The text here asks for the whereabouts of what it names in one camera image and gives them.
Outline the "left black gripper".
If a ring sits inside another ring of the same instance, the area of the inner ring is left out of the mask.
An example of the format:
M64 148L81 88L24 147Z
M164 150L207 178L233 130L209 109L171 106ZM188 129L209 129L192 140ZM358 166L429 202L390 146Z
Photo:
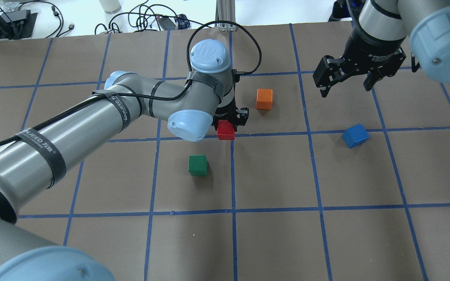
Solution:
M223 104L219 104L213 115L212 127L218 126L219 120L226 120L233 126L245 126L249 118L249 108L236 107L235 95L227 94L224 96Z

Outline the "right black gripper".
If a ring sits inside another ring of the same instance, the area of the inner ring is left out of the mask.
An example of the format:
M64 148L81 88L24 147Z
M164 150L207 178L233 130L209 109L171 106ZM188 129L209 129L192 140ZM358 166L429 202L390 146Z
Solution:
M384 41L352 34L342 57L325 55L321 58L313 73L315 86L321 96L326 97L336 84L369 71L364 89L371 91L378 81L394 76L404 62L406 55L401 48L404 40Z

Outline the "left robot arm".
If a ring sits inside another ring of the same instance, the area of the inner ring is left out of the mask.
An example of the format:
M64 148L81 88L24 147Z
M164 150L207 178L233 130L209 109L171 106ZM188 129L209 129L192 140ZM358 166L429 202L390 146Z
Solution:
M133 72L115 71L103 89L37 126L0 142L0 281L113 281L88 254L55 244L16 226L19 210L112 137L145 115L199 142L219 120L243 126L248 109L235 106L235 84L245 71L232 68L227 48L205 39L186 50L183 87Z

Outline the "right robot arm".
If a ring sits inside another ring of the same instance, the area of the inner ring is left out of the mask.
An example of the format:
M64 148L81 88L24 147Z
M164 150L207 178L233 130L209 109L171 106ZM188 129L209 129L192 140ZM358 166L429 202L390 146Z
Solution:
M366 91L394 76L407 58L406 38L412 71L450 83L450 0L338 0L336 6L348 10L354 27L343 55L323 56L313 74L322 97L352 76L366 75Z

